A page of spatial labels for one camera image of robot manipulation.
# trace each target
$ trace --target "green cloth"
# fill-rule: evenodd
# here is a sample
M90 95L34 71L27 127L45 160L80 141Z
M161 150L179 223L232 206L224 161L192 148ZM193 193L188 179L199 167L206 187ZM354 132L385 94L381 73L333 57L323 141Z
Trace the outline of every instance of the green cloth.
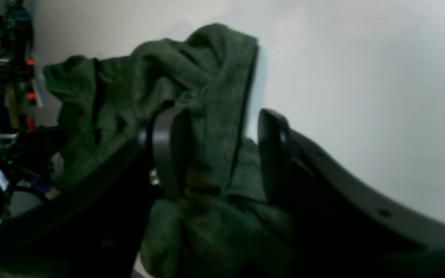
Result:
M254 37L213 24L185 42L147 42L130 56L74 56L44 69L71 138L61 152L62 190L135 137L165 101L189 110L194 148L184 197L156 201L141 245L158 278L290 271L291 220L265 204L258 148L241 140L256 51Z

